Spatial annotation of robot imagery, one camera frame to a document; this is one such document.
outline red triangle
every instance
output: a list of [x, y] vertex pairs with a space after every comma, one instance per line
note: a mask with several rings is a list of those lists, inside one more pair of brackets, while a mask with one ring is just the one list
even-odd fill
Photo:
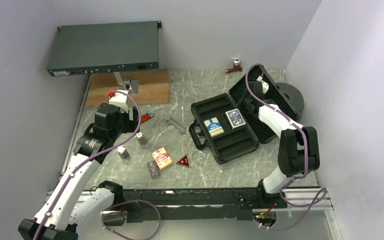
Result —
[[182, 165], [182, 166], [185, 166], [185, 167], [188, 167], [190, 168], [191, 167], [191, 162], [189, 161], [189, 157], [188, 155], [184, 155], [182, 158], [180, 158], [179, 161], [176, 162], [177, 164], [179, 165]]

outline black plastic case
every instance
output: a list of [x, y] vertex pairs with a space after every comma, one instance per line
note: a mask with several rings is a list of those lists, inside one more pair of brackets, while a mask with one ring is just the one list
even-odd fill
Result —
[[[259, 66], [253, 67], [248, 74], [248, 81], [255, 81], [263, 72], [263, 81], [269, 84], [265, 99], [275, 102], [280, 110], [293, 120], [299, 120], [299, 112], [286, 95], [279, 91], [265, 69]], [[195, 121], [190, 125], [189, 133], [196, 148], [201, 150], [209, 147], [215, 161], [224, 164], [254, 152], [259, 147], [259, 143], [267, 144], [276, 135], [269, 126], [258, 119], [260, 106], [262, 104], [253, 99], [247, 90], [245, 75], [229, 90], [229, 94], [224, 93], [193, 103], [190, 109]], [[225, 112], [233, 109], [239, 109], [246, 125], [232, 129]], [[211, 137], [204, 121], [214, 117], [219, 120], [224, 133]]]

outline gray wall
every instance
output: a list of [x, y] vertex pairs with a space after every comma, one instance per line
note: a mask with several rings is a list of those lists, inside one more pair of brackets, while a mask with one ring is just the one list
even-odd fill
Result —
[[321, 0], [51, 0], [64, 25], [161, 20], [162, 68], [285, 69]]
[[0, 3], [0, 240], [21, 239], [56, 186], [85, 90], [84, 77], [46, 72], [60, 24], [48, 1]]
[[384, 1], [324, 0], [287, 69], [345, 239], [384, 239]]

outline gray marble surface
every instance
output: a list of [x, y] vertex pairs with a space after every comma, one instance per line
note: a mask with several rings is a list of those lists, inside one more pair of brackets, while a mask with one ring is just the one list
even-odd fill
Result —
[[[198, 165], [195, 159], [191, 159], [198, 150], [189, 132], [186, 131], [186, 135], [182, 136], [177, 129], [166, 124], [166, 119], [172, 117], [188, 128], [194, 120], [192, 103], [227, 93], [244, 73], [225, 74], [224, 69], [170, 70], [170, 103], [140, 105], [142, 113], [155, 113], [154, 118], [140, 127], [148, 144], [139, 145], [134, 138], [127, 142], [125, 147], [130, 153], [128, 159], [121, 159], [115, 150], [110, 152], [85, 189], [97, 186], [104, 180], [121, 184], [125, 189], [255, 187], [277, 166], [279, 138], [261, 144], [255, 152], [225, 164], [216, 163], [209, 148], [206, 148], [203, 152], [207, 160]], [[285, 81], [282, 70], [269, 70], [268, 73], [276, 82]], [[96, 110], [97, 107], [84, 108], [76, 140], [94, 120]], [[122, 134], [116, 143], [122, 142], [127, 136]], [[153, 160], [151, 153], [161, 147], [165, 147], [173, 162], [188, 154], [191, 168], [173, 163], [161, 170], [160, 177], [152, 179], [146, 163]], [[311, 172], [307, 178], [297, 180], [292, 186], [316, 187], [318, 183]]]

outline purple hose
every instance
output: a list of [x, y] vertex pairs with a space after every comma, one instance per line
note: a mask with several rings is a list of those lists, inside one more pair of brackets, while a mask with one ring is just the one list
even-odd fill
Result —
[[[71, 172], [72, 174], [75, 174], [81, 167], [83, 167], [87, 162], [89, 161], [92, 161], [93, 159], [95, 159], [96, 157], [102, 155], [102, 154], [105, 154], [105, 153], [108, 153], [108, 152], [111, 152], [112, 150], [116, 149], [118, 146], [121, 146], [125, 143], [127, 143], [127, 141], [129, 141], [130, 139], [133, 138], [133, 136], [139, 131], [139, 128], [141, 127], [141, 117], [142, 117], [142, 114], [141, 114], [141, 110], [139, 109], [139, 105], [136, 103], [136, 101], [127, 93], [124, 93], [122, 91], [118, 91], [118, 90], [113, 90], [112, 93], [119, 93], [119, 94], [122, 94], [122, 95], [125, 95], [127, 96], [134, 104], [134, 106], [136, 107], [137, 109], [137, 113], [138, 113], [138, 121], [137, 121], [137, 127], [136, 129], [133, 131], [133, 133], [128, 137], [126, 138], [124, 141], [122, 141], [120, 144], [117, 144], [117, 145], [114, 145], [108, 149], [105, 149], [103, 151], [100, 151], [98, 153], [96, 153], [95, 155], [92, 155], [90, 157], [88, 157], [86, 160], [82, 161], [77, 167], [74, 168], [74, 170]], [[70, 180], [72, 179], [72, 177], [67, 177], [67, 179], [64, 181], [64, 183], [62, 184], [61, 188], [59, 189], [58, 193], [56, 194], [54, 200], [52, 201], [52, 203], [50, 204], [47, 212], [50, 213], [52, 212], [52, 210], [54, 210], [55, 206], [57, 205], [58, 203], [58, 200], [60, 199], [61, 195], [63, 194], [64, 190], [66, 189], [67, 185], [69, 184]], [[39, 237], [39, 233], [41, 232], [41, 229], [42, 227], [45, 225], [46, 221], [48, 220], [48, 216], [45, 216], [42, 221], [40, 222], [39, 226], [37, 227], [37, 230], [36, 232], [34, 233], [34, 237], [33, 237], [33, 240], [37, 240], [38, 237]]]
[[[150, 239], [152, 239], [152, 238], [158, 233], [158, 230], [159, 230], [160, 227], [161, 227], [161, 215], [160, 215], [160, 212], [158, 211], [157, 207], [156, 207], [154, 204], [152, 204], [152, 203], [150, 203], [149, 201], [146, 201], [146, 200], [138, 199], [138, 200], [130, 200], [130, 201], [122, 202], [122, 203], [117, 203], [117, 204], [114, 204], [114, 205], [110, 206], [110, 208], [115, 208], [115, 207], [118, 207], [118, 206], [121, 206], [121, 205], [124, 205], [124, 204], [135, 203], [135, 202], [142, 202], [142, 203], [146, 203], [146, 204], [148, 204], [149, 206], [153, 207], [153, 209], [155, 209], [156, 214], [158, 215], [158, 225], [156, 226], [156, 230], [155, 230], [155, 232], [154, 232], [151, 236], [149, 236], [149, 237], [147, 237], [147, 238], [144, 238], [144, 239], [141, 239], [141, 240], [150, 240]], [[105, 214], [105, 215], [102, 216], [102, 226], [103, 226], [106, 230], [110, 231], [111, 233], [113, 233], [113, 234], [115, 234], [115, 235], [117, 235], [117, 236], [119, 236], [119, 237], [122, 237], [122, 238], [127, 239], [127, 240], [136, 240], [136, 239], [127, 237], [127, 236], [125, 236], [125, 235], [119, 233], [118, 231], [114, 231], [114, 230], [112, 230], [111, 228], [107, 227], [107, 225], [105, 225], [105, 223], [104, 223], [105, 218], [106, 218], [108, 215], [111, 215], [111, 214], [113, 214], [113, 213], [110, 212], [110, 213], [107, 213], [107, 214]]]
[[[282, 115], [288, 122], [290, 122], [292, 119], [286, 115], [283, 111], [281, 111], [280, 109], [277, 110], [276, 108], [270, 106], [269, 104], [267, 104], [266, 102], [264, 102], [263, 100], [259, 99], [254, 93], [253, 91], [251, 91], [251, 88], [248, 84], [248, 74], [250, 73], [251, 69], [253, 69], [254, 67], [256, 66], [259, 66], [259, 67], [262, 67], [264, 69], [264, 66], [260, 63], [257, 63], [257, 64], [254, 64], [252, 65], [248, 71], [246, 72], [245, 74], [245, 85], [246, 85], [246, 89], [248, 90], [249, 94], [251, 94], [251, 96], [257, 100], [258, 102], [262, 103], [264, 106], [270, 108], [271, 110], [274, 110], [276, 111], [277, 113], [279, 113], [280, 115]], [[318, 191], [318, 193], [315, 195], [315, 197], [313, 198], [312, 202], [311, 203], [308, 203], [308, 204], [303, 204], [303, 205], [297, 205], [297, 204], [294, 204], [294, 203], [291, 203], [289, 202], [286, 198], [284, 198], [283, 194], [282, 194], [282, 190], [286, 189], [287, 187], [289, 187], [289, 185], [291, 185], [294, 180], [297, 180], [297, 179], [304, 179], [305, 177], [307, 177], [307, 174], [309, 173], [309, 156], [308, 156], [308, 153], [309, 153], [309, 148], [308, 148], [308, 144], [307, 144], [307, 136], [306, 134], [304, 133], [304, 131], [298, 126], [296, 125], [295, 123], [292, 123], [291, 124], [294, 128], [296, 128], [298, 130], [298, 132], [301, 134], [302, 136], [302, 139], [304, 141], [304, 174], [302, 176], [295, 176], [292, 180], [290, 180], [289, 182], [287, 182], [279, 191], [280, 193], [280, 197], [282, 198], [282, 200], [286, 203], [286, 204], [289, 204], [293, 207], [296, 207], [296, 208], [303, 208], [303, 207], [308, 207], [307, 210], [304, 212], [304, 214], [298, 219], [298, 221], [296, 221], [294, 224], [288, 226], [288, 227], [285, 227], [285, 228], [269, 228], [269, 227], [266, 227], [266, 226], [263, 226], [264, 228], [268, 229], [268, 230], [273, 230], [273, 231], [285, 231], [285, 230], [289, 230], [289, 229], [292, 229], [294, 228], [295, 226], [297, 226], [303, 219], [304, 217], [309, 213], [310, 209], [312, 208], [312, 206], [314, 204], [317, 204], [319, 203], [321, 200], [323, 200], [325, 197], [326, 197], [326, 194], [328, 193], [328, 190], [326, 188], [322, 188], [320, 189], [320, 191]]]

